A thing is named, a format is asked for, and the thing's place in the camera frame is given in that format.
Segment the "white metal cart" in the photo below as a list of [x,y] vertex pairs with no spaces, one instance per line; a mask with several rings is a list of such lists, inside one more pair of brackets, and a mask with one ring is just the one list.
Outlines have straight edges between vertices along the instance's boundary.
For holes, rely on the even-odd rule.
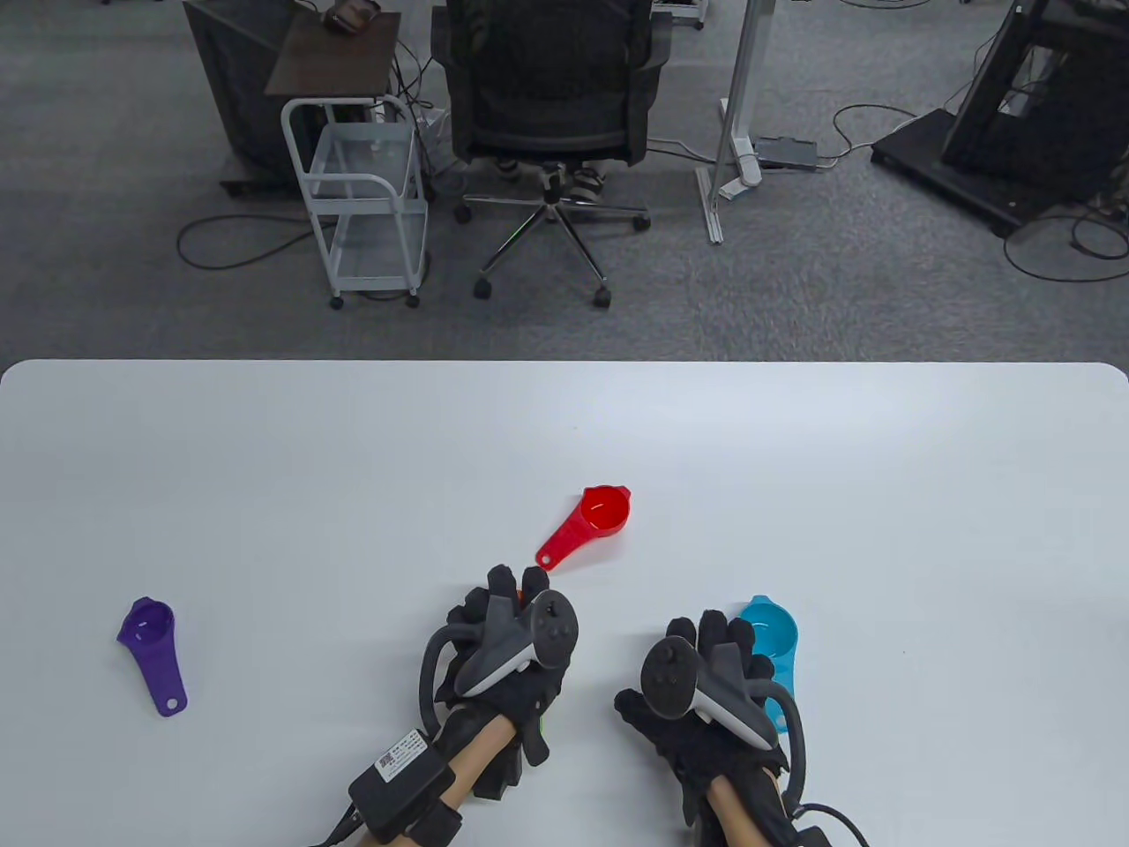
[[[415,308],[430,264],[414,122],[339,122],[334,115],[334,106],[364,106],[371,115],[382,104],[409,115],[408,107],[391,96],[299,98],[282,108],[282,132],[333,289],[334,309],[344,306],[345,291],[405,291],[404,302]],[[309,169],[290,126],[291,113],[301,107],[322,108],[326,119]],[[330,244],[327,218],[336,219]]]

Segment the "label sticker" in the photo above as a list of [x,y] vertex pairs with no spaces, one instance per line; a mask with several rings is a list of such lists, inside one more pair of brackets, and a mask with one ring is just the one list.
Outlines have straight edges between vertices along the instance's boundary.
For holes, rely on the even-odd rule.
[[425,750],[427,742],[423,741],[423,736],[418,730],[412,730],[376,760],[376,772],[380,775],[380,779],[391,783],[396,774],[411,765]]

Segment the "chair base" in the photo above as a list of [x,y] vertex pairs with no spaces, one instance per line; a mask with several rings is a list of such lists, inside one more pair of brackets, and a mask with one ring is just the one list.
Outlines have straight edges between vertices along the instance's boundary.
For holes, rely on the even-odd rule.
[[592,255],[584,239],[580,238],[580,234],[577,233],[571,215],[576,212],[590,212],[602,217],[631,218],[636,232],[641,233],[650,228],[650,215],[646,209],[572,200],[571,198],[560,197],[558,191],[546,190],[541,200],[514,200],[509,198],[488,197],[485,194],[464,194],[463,202],[455,207],[455,220],[460,224],[469,222],[473,217],[473,212],[471,211],[472,203],[475,206],[520,206],[533,210],[522,226],[495,251],[495,254],[479,270],[479,279],[474,283],[474,296],[480,300],[490,299],[493,286],[490,283],[489,276],[498,268],[501,260],[509,255],[525,236],[536,229],[540,224],[548,220],[560,224],[560,232],[577,248],[589,270],[599,280],[599,287],[592,298],[593,305],[597,308],[607,308],[612,305],[612,292],[607,288],[607,277],[601,270],[599,264],[596,262],[595,256]]

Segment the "office chair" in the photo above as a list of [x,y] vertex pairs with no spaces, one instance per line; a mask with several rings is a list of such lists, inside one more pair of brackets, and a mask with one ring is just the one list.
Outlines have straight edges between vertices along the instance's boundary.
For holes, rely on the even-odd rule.
[[599,280],[593,304],[612,294],[572,222],[575,212],[631,218],[650,227],[644,208],[605,206],[563,197],[562,169],[618,159],[633,165],[647,152],[647,112],[671,56],[669,14],[650,14],[650,0],[447,0],[431,10],[431,55],[446,70],[452,146],[463,161],[479,157],[542,166],[542,198],[514,200],[466,194],[471,204],[533,209],[482,265],[474,296],[489,299],[489,276],[542,221],[580,252]]

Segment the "blue measuring cup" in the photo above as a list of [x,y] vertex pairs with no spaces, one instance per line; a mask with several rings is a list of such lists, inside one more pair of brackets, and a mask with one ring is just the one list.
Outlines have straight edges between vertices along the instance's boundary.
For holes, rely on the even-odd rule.
[[[753,597],[753,602],[745,606],[741,617],[753,625],[753,631],[756,634],[753,653],[772,660],[772,664],[776,665],[772,679],[795,697],[793,667],[796,663],[796,645],[799,641],[799,628],[795,619],[788,614],[787,609],[777,605],[763,594]],[[764,705],[764,711],[779,732],[788,731],[784,711],[776,700],[769,700]]]

